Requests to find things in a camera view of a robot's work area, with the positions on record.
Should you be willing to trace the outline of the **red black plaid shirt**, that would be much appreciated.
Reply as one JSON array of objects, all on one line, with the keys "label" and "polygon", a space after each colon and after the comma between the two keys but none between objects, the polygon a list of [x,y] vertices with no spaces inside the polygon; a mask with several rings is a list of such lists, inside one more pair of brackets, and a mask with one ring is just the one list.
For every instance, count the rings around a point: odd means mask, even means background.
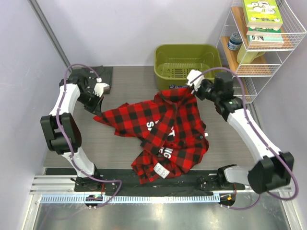
[{"label": "red black plaid shirt", "polygon": [[142,151],[131,164],[141,184],[188,173],[209,149],[206,125],[189,88],[160,91],[151,100],[125,103],[94,120],[113,127],[117,136],[141,141]]}]

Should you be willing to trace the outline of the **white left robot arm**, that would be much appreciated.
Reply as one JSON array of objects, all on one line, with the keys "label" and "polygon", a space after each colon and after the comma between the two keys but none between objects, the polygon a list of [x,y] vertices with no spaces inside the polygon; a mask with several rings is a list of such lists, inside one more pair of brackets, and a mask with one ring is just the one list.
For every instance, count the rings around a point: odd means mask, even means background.
[{"label": "white left robot arm", "polygon": [[73,181],[76,186],[97,191],[102,179],[94,163],[82,149],[82,137],[73,119],[77,102],[94,115],[101,114],[104,92],[110,88],[102,81],[98,71],[92,67],[73,64],[59,83],[59,96],[52,111],[40,119],[43,134],[50,151],[56,152],[69,161],[77,172]]}]

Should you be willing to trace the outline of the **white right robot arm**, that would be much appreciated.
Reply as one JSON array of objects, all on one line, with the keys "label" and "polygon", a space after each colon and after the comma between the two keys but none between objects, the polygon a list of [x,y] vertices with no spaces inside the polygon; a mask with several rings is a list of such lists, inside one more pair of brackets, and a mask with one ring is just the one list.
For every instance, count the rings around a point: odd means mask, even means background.
[{"label": "white right robot arm", "polygon": [[239,183],[251,187],[257,194],[289,185],[294,157],[282,152],[267,138],[246,108],[245,100],[235,96],[232,71],[219,68],[214,81],[204,75],[204,72],[191,70],[187,86],[200,100],[214,103],[217,113],[240,135],[255,162],[251,169],[235,164],[219,168],[217,185],[228,189],[233,183]]}]

